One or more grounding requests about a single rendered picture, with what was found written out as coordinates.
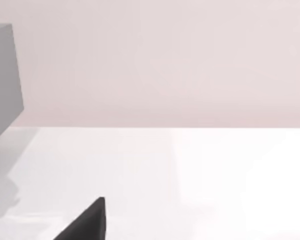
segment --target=gray box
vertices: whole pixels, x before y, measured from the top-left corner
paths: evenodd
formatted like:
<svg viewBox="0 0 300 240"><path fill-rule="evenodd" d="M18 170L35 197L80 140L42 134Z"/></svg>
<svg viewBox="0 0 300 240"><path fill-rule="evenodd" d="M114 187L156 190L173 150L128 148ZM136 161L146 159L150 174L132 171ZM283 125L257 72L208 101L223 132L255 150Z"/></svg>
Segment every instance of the gray box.
<svg viewBox="0 0 300 240"><path fill-rule="evenodd" d="M23 110L13 27L0 23L0 135Z"/></svg>

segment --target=beige wall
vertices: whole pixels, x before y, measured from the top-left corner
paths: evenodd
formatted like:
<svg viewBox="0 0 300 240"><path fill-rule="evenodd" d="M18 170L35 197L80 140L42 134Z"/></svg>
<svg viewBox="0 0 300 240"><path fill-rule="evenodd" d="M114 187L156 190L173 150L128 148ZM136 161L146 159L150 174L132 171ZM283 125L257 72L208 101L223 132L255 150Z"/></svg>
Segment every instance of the beige wall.
<svg viewBox="0 0 300 240"><path fill-rule="evenodd" d="M18 126L300 127L300 1L0 0Z"/></svg>

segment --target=black object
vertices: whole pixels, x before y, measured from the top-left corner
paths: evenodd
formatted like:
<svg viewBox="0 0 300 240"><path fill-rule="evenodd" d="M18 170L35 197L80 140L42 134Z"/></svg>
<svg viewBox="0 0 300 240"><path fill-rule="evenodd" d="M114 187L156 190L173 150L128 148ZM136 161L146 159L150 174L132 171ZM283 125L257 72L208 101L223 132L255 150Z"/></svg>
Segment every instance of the black object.
<svg viewBox="0 0 300 240"><path fill-rule="evenodd" d="M54 240L105 240L106 201L98 198Z"/></svg>

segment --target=white table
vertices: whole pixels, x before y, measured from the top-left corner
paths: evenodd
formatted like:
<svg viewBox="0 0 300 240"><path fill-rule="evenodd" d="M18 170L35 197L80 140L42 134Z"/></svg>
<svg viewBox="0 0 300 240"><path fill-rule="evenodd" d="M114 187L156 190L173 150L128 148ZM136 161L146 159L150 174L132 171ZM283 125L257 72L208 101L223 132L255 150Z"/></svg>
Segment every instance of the white table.
<svg viewBox="0 0 300 240"><path fill-rule="evenodd" d="M10 128L1 136L0 240L52 240L100 196L107 240L297 239L300 129Z"/></svg>

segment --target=white surface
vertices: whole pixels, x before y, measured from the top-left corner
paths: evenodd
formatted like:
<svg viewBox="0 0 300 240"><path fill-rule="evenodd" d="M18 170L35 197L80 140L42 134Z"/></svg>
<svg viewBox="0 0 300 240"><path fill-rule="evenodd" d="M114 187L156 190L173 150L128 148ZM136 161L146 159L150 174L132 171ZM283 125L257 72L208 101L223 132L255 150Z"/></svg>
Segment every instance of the white surface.
<svg viewBox="0 0 300 240"><path fill-rule="evenodd" d="M0 0L18 126L300 127L300 0Z"/></svg>
<svg viewBox="0 0 300 240"><path fill-rule="evenodd" d="M0 240L51 240L100 196L107 240L300 240L300 129L10 128L0 138Z"/></svg>

